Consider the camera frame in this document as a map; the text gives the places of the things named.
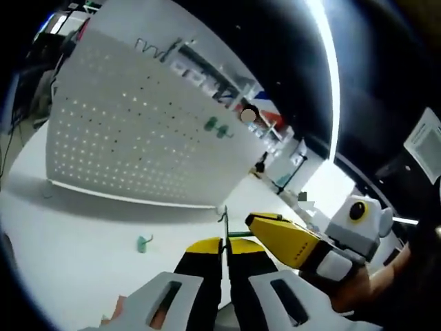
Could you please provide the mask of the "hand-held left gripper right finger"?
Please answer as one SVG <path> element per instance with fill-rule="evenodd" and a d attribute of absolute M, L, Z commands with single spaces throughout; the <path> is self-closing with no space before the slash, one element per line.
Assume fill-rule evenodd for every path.
<path fill-rule="evenodd" d="M 255 241 L 227 242 L 231 300 L 241 330 L 382 329 L 335 312 L 324 292 L 292 271 L 278 270 Z"/>

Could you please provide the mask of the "person's right hand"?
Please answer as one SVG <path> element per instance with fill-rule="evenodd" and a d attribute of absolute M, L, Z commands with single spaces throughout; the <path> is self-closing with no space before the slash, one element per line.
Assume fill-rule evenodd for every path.
<path fill-rule="evenodd" d="M 369 273 L 366 267 L 359 269 L 357 273 L 341 283 L 306 271 L 300 271 L 299 276 L 324 292 L 329 297 L 333 310 L 337 313 L 346 313 L 357 309 L 371 295 Z"/>

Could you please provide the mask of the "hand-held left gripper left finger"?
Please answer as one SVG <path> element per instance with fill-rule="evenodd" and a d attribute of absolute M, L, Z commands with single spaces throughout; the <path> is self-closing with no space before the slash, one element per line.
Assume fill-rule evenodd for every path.
<path fill-rule="evenodd" d="M 117 301 L 114 316 L 87 330 L 213 330 L 221 302 L 223 240 L 188 247 L 173 272 L 161 272 Z"/>

